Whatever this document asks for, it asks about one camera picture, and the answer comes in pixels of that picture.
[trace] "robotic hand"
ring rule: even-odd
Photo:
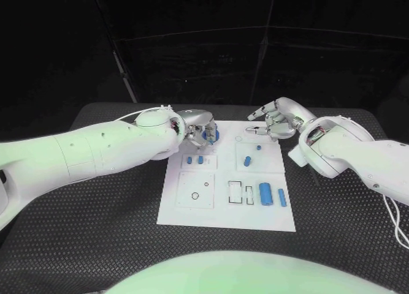
[[[210,112],[176,113],[161,106],[138,113],[131,124],[121,119],[137,113],[59,135],[0,143],[0,230],[50,190],[167,158],[183,139],[196,146],[216,141]]]
[[[249,127],[246,132],[269,135],[275,141],[298,131],[298,144],[288,156],[301,167],[310,164],[328,178],[350,168],[372,190],[409,206],[409,145],[392,140],[375,141],[349,118],[317,118],[285,97],[259,108],[248,120],[262,115],[268,126]]]

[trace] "dark background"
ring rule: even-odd
[[[131,102],[114,50],[140,102],[287,96],[369,110],[409,143],[409,1],[3,2],[0,141],[66,131],[91,102]]]

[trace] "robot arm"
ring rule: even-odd
[[[50,190],[167,158],[183,139],[205,146],[213,137],[207,111],[176,113],[161,107],[144,111],[132,124],[115,120],[59,135],[0,143],[0,230],[29,202]]]
[[[277,112],[287,122],[271,122],[268,116]],[[264,114],[266,129],[271,130],[266,134],[272,140],[285,137],[284,132],[272,132],[285,123],[292,134],[295,131],[301,133],[298,144],[288,153],[301,167],[310,164],[318,174],[328,178],[350,168],[372,190],[409,206],[409,145],[390,140],[375,141],[369,132],[349,118],[317,118],[284,97],[266,104],[248,119]]]

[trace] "textured mat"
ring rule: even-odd
[[[109,121],[150,104],[89,104],[72,128]],[[256,107],[202,108],[216,119],[245,120]],[[383,131],[363,110],[313,108],[344,115],[376,139]],[[352,171],[336,179],[298,168],[281,140],[295,233],[157,225],[167,160],[52,191],[23,210],[0,251],[0,293],[86,293],[163,260],[213,250],[272,252],[337,268],[409,294],[409,251],[396,243],[380,196]],[[409,236],[409,208],[401,207]]]

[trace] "table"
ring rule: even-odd
[[[109,121],[154,104],[96,103],[72,129]],[[217,120],[245,120],[256,107],[174,105],[209,110]],[[359,109],[311,108],[343,115],[385,133]],[[65,186],[26,207],[0,251],[0,293],[88,293],[150,265],[193,252],[272,252],[328,265],[399,293],[409,293],[409,251],[396,243],[382,198],[347,170],[336,179],[287,157],[297,137],[281,140],[297,232],[157,225],[167,160]],[[409,208],[399,205],[409,236]]]

